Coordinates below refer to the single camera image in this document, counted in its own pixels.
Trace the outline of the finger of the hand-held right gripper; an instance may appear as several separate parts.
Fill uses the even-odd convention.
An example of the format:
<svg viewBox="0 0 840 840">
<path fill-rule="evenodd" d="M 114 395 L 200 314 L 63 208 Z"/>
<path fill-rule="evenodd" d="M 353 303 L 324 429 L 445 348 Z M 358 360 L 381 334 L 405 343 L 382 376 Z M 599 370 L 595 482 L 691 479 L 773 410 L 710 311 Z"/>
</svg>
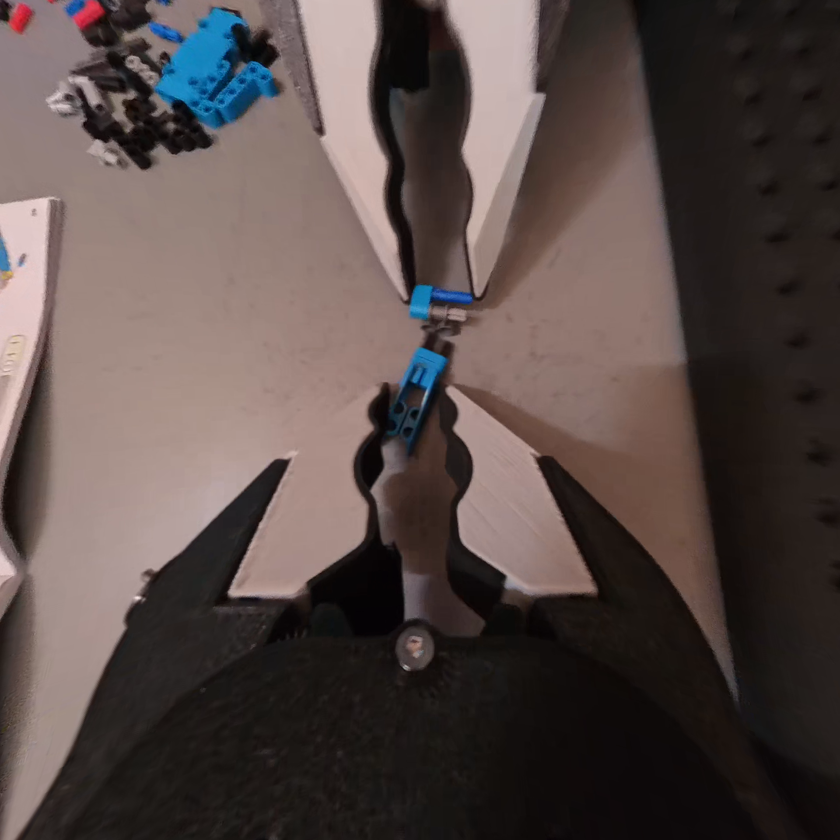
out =
<svg viewBox="0 0 840 840">
<path fill-rule="evenodd" d="M 465 229 L 473 295 L 487 294 L 504 245 L 545 95 L 538 91 L 539 2 L 458 2 L 469 118 L 462 157 L 471 207 Z"/>
<path fill-rule="evenodd" d="M 299 15 L 321 117 L 321 144 L 398 297 L 410 281 L 389 216 L 392 158 L 375 116 L 375 63 L 382 42 L 378 2 L 303 1 Z"/>
</svg>

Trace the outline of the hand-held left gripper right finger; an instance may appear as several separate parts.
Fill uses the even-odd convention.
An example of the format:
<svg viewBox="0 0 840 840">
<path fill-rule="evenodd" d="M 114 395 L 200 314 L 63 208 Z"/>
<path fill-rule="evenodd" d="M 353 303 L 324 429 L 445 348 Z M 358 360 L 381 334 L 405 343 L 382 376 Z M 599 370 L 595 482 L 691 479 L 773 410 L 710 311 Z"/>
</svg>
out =
<svg viewBox="0 0 840 840">
<path fill-rule="evenodd" d="M 455 386 L 454 433 L 471 476 L 457 505 L 468 551 L 502 574 L 521 599 L 595 596 L 597 586 L 538 463 L 539 454 Z"/>
</svg>

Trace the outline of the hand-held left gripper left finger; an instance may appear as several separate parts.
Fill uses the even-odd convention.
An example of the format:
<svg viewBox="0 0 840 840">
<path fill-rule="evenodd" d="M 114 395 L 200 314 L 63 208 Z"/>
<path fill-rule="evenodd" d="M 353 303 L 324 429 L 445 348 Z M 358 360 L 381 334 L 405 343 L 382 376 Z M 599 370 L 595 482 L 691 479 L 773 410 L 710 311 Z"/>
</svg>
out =
<svg viewBox="0 0 840 840">
<path fill-rule="evenodd" d="M 230 598 L 295 600 L 364 544 L 378 524 L 372 489 L 383 470 L 388 408 L 389 386 L 372 385 L 305 433 L 289 453 Z"/>
</svg>

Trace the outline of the pile of toy bricks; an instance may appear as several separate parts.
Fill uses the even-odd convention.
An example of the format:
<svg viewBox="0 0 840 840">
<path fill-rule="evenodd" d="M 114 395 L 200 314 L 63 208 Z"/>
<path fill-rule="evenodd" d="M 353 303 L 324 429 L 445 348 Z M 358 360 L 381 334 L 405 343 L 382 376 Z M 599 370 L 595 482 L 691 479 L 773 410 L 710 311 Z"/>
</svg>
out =
<svg viewBox="0 0 840 840">
<path fill-rule="evenodd" d="M 47 109 L 79 125 L 100 165 L 142 172 L 157 152 L 210 149 L 214 131 L 238 121 L 280 87 L 279 50 L 237 9 L 213 5 L 184 34 L 155 16 L 171 2 L 49 2 L 90 47 L 45 96 Z"/>
</svg>

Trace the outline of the blue panel brick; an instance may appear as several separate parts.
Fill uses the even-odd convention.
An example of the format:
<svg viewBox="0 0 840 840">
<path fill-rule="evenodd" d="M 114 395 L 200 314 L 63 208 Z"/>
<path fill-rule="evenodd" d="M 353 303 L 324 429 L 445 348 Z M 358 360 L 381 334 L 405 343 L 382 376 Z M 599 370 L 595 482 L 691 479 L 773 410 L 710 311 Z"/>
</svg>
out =
<svg viewBox="0 0 840 840">
<path fill-rule="evenodd" d="M 401 441 L 408 456 L 422 436 L 451 352 L 451 342 L 434 338 L 416 349 L 391 401 L 386 434 Z"/>
</svg>

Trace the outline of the grey desk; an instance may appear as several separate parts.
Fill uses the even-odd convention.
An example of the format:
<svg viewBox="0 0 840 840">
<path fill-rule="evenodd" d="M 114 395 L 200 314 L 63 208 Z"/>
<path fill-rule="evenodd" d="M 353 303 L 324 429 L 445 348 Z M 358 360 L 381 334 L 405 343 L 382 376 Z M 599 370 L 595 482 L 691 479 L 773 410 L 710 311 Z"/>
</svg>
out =
<svg viewBox="0 0 840 840">
<path fill-rule="evenodd" d="M 290 86 L 210 150 L 114 171 L 45 103 L 86 52 L 48 4 L 2 31 L 2 200 L 65 211 L 7 484 L 28 577 L 2 622 L 2 838 L 63 764 L 142 573 L 418 344 Z M 453 379 L 651 552 L 732 682 L 640 60 L 629 2 L 572 6 Z"/>
</svg>

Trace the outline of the black studded mat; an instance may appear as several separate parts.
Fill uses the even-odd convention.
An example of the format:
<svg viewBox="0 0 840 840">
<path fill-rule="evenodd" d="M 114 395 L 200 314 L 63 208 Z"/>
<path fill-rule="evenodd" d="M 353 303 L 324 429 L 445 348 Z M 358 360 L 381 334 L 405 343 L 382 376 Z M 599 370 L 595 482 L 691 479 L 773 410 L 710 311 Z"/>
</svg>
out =
<svg viewBox="0 0 840 840">
<path fill-rule="evenodd" d="M 637 2 L 742 714 L 838 838 L 838 2 Z"/>
</svg>

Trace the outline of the instruction manual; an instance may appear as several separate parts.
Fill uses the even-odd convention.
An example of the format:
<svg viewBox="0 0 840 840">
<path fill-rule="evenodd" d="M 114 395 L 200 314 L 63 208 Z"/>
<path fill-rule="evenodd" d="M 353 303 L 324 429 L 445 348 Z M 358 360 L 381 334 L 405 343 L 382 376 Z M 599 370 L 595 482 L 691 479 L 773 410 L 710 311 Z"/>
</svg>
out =
<svg viewBox="0 0 840 840">
<path fill-rule="evenodd" d="M 1 615 L 22 583 L 7 525 L 6 486 L 46 344 L 56 291 L 63 203 L 54 196 L 1 205 Z"/>
</svg>

